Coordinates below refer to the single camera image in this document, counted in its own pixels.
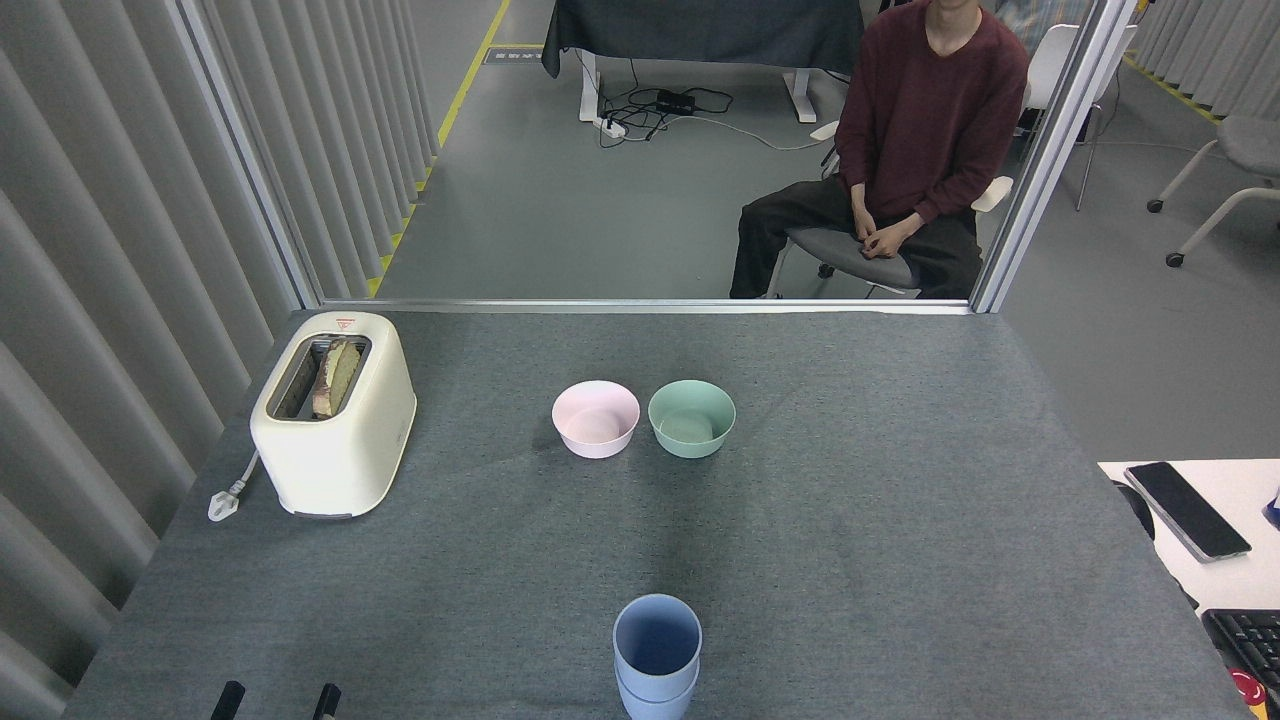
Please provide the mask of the person's right hand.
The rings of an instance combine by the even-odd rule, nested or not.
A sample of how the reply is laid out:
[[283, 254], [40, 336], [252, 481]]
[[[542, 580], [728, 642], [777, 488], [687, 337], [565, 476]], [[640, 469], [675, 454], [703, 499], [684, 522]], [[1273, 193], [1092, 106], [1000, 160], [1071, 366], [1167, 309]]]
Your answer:
[[876, 224], [876, 219], [867, 210], [865, 202], [860, 196], [851, 195], [851, 209], [854, 236], [861, 245], [863, 255], [868, 258], [879, 256], [881, 245], [884, 237], [879, 227]]

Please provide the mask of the person's left hand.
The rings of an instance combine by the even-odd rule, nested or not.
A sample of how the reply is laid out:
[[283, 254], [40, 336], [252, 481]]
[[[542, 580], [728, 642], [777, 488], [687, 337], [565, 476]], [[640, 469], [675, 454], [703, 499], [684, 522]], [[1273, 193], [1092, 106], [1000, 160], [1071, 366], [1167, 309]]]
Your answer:
[[869, 259], [896, 258], [899, 250], [919, 228], [916, 215], [910, 215], [892, 225], [873, 231], [861, 242], [861, 254]]

